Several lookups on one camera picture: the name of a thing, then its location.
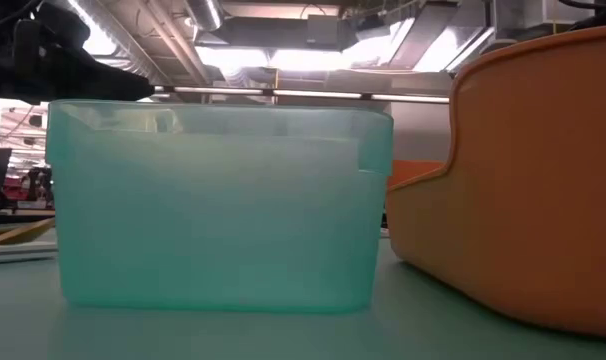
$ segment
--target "countertop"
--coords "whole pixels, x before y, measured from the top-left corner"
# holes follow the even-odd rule
[[[77,308],[56,260],[0,264],[0,359],[606,359],[606,341],[523,325],[380,241],[370,309],[287,315]]]

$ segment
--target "ceiling light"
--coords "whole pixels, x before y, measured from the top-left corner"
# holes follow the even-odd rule
[[[398,102],[419,102],[430,104],[449,104],[450,99],[443,96],[421,96],[421,95],[394,95],[394,94],[374,94],[373,100],[398,101]]]
[[[303,4],[274,3],[269,1],[252,1],[251,3],[221,1],[221,6],[225,12],[233,17],[300,20],[306,16],[306,14],[328,16],[338,16],[339,14],[339,6],[325,4],[304,6]]]
[[[107,66],[116,67],[116,68],[126,68],[132,64],[130,59],[97,59],[98,62],[105,64]]]
[[[379,54],[390,46],[390,39],[391,36],[386,35],[361,40],[343,50],[343,57],[352,64],[378,60]]]
[[[22,158],[19,158],[19,157],[16,157],[16,156],[10,156],[10,163],[17,164],[17,163],[22,163],[24,161],[26,161],[26,160],[22,159]]]
[[[390,45],[379,57],[379,65],[388,64],[390,61],[392,61],[394,54],[396,54],[396,52],[399,50],[401,43],[403,40],[405,40],[405,37],[410,32],[412,25],[414,25],[414,18],[399,21],[390,25]]]
[[[476,39],[470,46],[463,50],[463,52],[461,52],[459,56],[457,56],[449,65],[447,65],[445,70],[452,71],[456,69],[456,67],[459,66],[459,64],[461,64],[463,60],[467,59],[467,57],[474,52],[474,50],[476,50],[479,46],[483,45],[492,34],[494,34],[494,28],[491,27],[485,30],[485,32],[481,34],[478,39]]]
[[[413,71],[437,72],[443,70],[452,59],[459,53],[456,34],[452,29],[443,30],[436,40],[430,45]]]
[[[277,96],[307,96],[307,97],[318,97],[318,98],[331,98],[331,99],[359,99],[361,94],[359,93],[342,93],[342,92],[330,92],[330,91],[308,91],[308,90],[274,90],[274,95]]]
[[[37,149],[12,149],[13,154],[45,154],[45,150]]]
[[[347,69],[350,62],[338,51],[278,50],[270,66],[290,71],[329,71]]]
[[[196,93],[196,94],[223,94],[223,95],[262,95],[260,89],[232,89],[232,88],[199,88],[177,86],[174,90],[178,93]]]
[[[76,2],[68,0],[81,20],[90,28],[90,38],[83,44],[83,49],[90,55],[110,55],[116,51],[116,44],[112,42],[109,36],[98,24],[92,20],[90,15]]]
[[[267,56],[260,49],[209,48],[197,46],[196,51],[205,65],[225,70],[267,66]]]

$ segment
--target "wall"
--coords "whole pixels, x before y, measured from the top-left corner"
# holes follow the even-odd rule
[[[446,161],[450,151],[448,105],[393,103],[394,159]]]
[[[445,73],[396,76],[393,93],[448,96],[452,78]],[[394,159],[446,161],[450,151],[449,105],[392,103]]]

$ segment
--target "ceiling duct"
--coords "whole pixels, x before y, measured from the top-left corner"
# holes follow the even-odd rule
[[[405,40],[392,57],[390,66],[414,68],[432,43],[443,33],[458,8],[458,3],[447,1],[426,3]]]
[[[275,36],[275,29],[278,29],[278,36]],[[197,45],[341,51],[356,42],[356,32],[350,23],[336,16],[309,16],[308,19],[238,17],[226,20],[211,34],[200,36]]]
[[[203,31],[214,31],[223,25],[223,9],[218,0],[185,0],[187,12]]]
[[[233,17],[262,17],[280,19],[301,19],[310,14],[338,16],[340,6],[315,4],[305,6],[296,3],[283,2],[244,2],[243,0],[221,2],[226,14]]]

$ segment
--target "translucent plastic container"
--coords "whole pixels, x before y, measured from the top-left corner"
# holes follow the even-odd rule
[[[61,287],[96,306],[367,306],[392,119],[340,108],[50,104]]]

